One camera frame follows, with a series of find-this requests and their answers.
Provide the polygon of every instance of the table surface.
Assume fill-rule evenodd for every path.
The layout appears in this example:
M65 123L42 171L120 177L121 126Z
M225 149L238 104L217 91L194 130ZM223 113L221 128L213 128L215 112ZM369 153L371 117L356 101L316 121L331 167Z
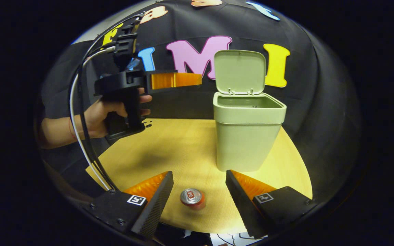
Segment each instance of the table surface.
M144 122L151 126L120 139L99 157L117 187L125 190L172 171L174 185L161 222L196 232L246 232L225 184L226 173L216 167L215 121L147 118ZM100 184L91 168L86 171ZM290 186L313 198L308 171L283 128L262 167L243 174L277 189ZM205 194L204 209L191 210L180 202L180 193L186 188L196 188Z

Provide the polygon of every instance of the letter m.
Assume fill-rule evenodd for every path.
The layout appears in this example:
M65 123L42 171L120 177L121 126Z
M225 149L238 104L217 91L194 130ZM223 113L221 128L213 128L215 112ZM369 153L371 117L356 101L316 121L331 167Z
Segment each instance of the letter m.
M179 73L186 73L186 65L188 65L193 73L201 74L203 77L208 63L211 62L208 78L214 80L214 55L219 50L228 50L231 42L232 38L228 36L212 36L206 40L201 53L186 40L169 43L166 48L171 50L175 69Z

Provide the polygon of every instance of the trash bin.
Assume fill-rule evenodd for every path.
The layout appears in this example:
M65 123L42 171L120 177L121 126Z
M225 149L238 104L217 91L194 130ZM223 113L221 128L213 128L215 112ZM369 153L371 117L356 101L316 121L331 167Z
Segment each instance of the trash bin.
M214 67L217 168L256 171L275 142L287 106L262 93L266 62L261 53L220 50L214 56Z

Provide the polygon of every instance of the orange letter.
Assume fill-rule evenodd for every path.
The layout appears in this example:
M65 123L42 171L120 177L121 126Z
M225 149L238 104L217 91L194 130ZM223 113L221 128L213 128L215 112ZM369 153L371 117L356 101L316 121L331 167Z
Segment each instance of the orange letter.
M161 17L166 13L168 13L168 10L165 10L165 6L152 8L145 13L144 17L142 17L141 24L148 22L151 19Z
M220 0L192 0L191 3L194 7L204 7L204 6L217 6L222 4L223 2Z
M290 51L275 44L264 44L264 49L268 52L268 70L265 84L285 87L287 85L287 81L284 79L285 64Z

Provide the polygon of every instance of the open lid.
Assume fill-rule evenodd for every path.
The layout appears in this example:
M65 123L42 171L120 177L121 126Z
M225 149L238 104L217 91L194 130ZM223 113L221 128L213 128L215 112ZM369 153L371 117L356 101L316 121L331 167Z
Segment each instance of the open lid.
M259 94L265 86L265 57L248 50L220 50L214 55L215 83L223 94Z

